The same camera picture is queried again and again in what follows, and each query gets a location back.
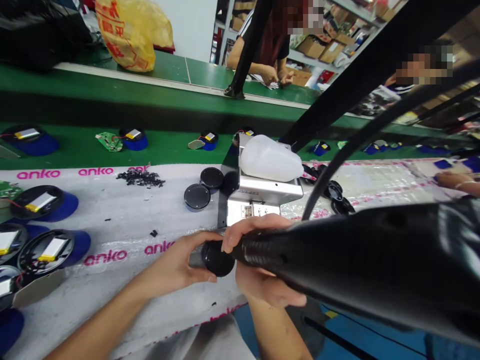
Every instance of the hand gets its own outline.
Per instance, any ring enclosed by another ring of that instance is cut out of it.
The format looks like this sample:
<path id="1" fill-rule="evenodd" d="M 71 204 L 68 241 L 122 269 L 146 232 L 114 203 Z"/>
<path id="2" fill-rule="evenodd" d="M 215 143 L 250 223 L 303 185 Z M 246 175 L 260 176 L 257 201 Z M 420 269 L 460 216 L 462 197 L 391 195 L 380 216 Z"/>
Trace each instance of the hand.
<path id="1" fill-rule="evenodd" d="M 203 268 L 189 266 L 190 253 L 207 241 L 223 237 L 215 232 L 200 231 L 182 236 L 153 264 L 139 273 L 129 284 L 147 299 L 186 288 L 195 283 L 216 283 L 217 277 Z"/>
<path id="2" fill-rule="evenodd" d="M 267 86 L 269 86 L 271 83 L 277 83 L 279 81 L 277 70 L 275 70 L 275 68 L 272 66 L 264 65 L 260 75 L 263 79 L 263 82 Z"/>
<path id="3" fill-rule="evenodd" d="M 294 72 L 290 71 L 287 75 L 282 77 L 280 83 L 283 87 L 286 87 L 294 82 Z"/>
<path id="4" fill-rule="evenodd" d="M 241 237 L 255 229 L 285 229 L 292 225 L 290 220 L 277 214 L 254 216 L 237 222 L 229 227 L 224 236 L 222 249 L 231 253 Z M 236 264 L 236 284 L 247 298 L 263 300 L 273 307 L 285 308 L 288 305 L 305 306 L 307 297 L 289 288 L 287 284 L 272 273 L 246 266 L 239 261 Z"/>
<path id="5" fill-rule="evenodd" d="M 438 186 L 448 189 L 455 189 L 458 184 L 473 181 L 473 179 L 467 174 L 455 174 L 450 171 L 439 172 L 435 176 Z"/>

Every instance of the yellow plastic bag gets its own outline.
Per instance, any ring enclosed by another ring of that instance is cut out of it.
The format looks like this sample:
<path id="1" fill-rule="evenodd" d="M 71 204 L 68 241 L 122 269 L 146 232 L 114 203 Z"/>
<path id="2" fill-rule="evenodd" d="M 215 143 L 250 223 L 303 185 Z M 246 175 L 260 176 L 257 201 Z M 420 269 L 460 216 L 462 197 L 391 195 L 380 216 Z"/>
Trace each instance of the yellow plastic bag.
<path id="1" fill-rule="evenodd" d="M 125 69 L 152 71 L 154 44 L 173 45 L 170 20 L 160 6 L 149 0 L 96 0 L 95 10 L 108 51 Z"/>

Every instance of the green circuit board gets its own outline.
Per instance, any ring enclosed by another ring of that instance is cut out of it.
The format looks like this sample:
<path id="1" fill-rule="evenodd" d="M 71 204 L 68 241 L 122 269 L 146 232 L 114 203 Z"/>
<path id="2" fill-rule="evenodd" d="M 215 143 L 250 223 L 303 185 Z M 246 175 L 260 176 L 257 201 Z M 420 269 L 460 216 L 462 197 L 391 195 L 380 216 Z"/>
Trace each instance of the green circuit board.
<path id="1" fill-rule="evenodd" d="M 111 153 L 118 153 L 124 147 L 124 143 L 121 139 L 117 138 L 114 133 L 111 132 L 101 132 L 95 137 L 98 139 L 100 144 L 103 145 Z"/>
<path id="2" fill-rule="evenodd" d="M 23 192 L 17 185 L 8 181 L 0 181 L 0 199 L 15 199 L 15 197 Z"/>

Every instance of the white plastic bottle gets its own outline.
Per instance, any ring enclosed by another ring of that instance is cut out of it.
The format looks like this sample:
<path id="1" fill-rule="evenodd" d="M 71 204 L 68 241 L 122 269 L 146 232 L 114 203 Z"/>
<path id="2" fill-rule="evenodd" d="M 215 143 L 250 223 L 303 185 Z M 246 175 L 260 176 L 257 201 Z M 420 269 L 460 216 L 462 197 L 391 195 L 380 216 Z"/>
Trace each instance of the white plastic bottle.
<path id="1" fill-rule="evenodd" d="M 240 168 L 249 176 L 283 183 L 304 173 L 300 156 L 265 135 L 257 135 L 245 144 Z"/>

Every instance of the stainless steel machine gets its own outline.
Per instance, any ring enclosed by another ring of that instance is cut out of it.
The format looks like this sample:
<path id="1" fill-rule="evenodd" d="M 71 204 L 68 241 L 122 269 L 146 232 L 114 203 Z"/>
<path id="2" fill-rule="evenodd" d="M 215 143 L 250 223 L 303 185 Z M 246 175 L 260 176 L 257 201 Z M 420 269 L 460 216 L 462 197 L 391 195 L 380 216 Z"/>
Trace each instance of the stainless steel machine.
<path id="1" fill-rule="evenodd" d="M 299 179 L 279 182 L 248 176 L 240 169 L 240 156 L 252 139 L 238 133 L 221 165 L 224 179 L 218 204 L 218 227 L 231 226 L 252 216 L 280 214 L 280 205 L 304 195 Z"/>

